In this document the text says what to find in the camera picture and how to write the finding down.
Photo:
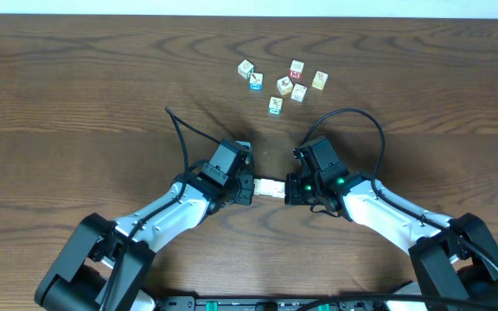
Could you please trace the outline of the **wooden block red seven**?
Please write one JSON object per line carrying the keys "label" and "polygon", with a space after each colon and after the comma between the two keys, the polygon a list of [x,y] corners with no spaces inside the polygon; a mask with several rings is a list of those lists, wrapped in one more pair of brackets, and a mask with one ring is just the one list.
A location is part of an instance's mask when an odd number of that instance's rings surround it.
{"label": "wooden block red seven", "polygon": [[259,193],[261,195],[274,196],[276,193],[276,182],[274,180],[261,179]]}

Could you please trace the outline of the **wooden block green letter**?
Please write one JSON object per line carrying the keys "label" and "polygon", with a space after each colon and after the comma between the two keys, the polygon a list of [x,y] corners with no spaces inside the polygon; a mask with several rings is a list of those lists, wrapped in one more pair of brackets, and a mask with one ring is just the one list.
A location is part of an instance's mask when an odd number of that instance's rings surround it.
{"label": "wooden block green letter", "polygon": [[274,186],[273,196],[276,198],[283,199],[285,197],[285,183],[281,181],[276,181]]}

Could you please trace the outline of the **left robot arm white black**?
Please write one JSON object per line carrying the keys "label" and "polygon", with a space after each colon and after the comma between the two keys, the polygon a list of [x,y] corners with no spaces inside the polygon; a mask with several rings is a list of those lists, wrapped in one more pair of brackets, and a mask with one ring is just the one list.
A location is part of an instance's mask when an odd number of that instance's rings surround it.
{"label": "left robot arm white black", "polygon": [[148,206],[114,220],[85,217],[38,285],[46,310],[153,310],[142,286],[156,254],[227,204],[252,202],[253,174],[215,168],[179,174]]}

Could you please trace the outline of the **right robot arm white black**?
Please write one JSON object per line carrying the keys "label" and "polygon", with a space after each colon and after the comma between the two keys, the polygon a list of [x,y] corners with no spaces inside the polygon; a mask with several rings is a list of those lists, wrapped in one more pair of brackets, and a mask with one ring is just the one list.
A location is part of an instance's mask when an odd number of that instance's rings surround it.
{"label": "right robot arm white black", "polygon": [[391,192],[373,175],[351,174],[343,162],[322,167],[303,163],[286,177],[288,205],[319,206],[322,213],[343,217],[378,232],[411,259],[416,282],[397,295],[416,301],[388,300],[389,310],[447,310],[436,298],[457,301],[457,310],[472,304],[498,308],[498,244],[474,214],[453,219],[432,213]]}

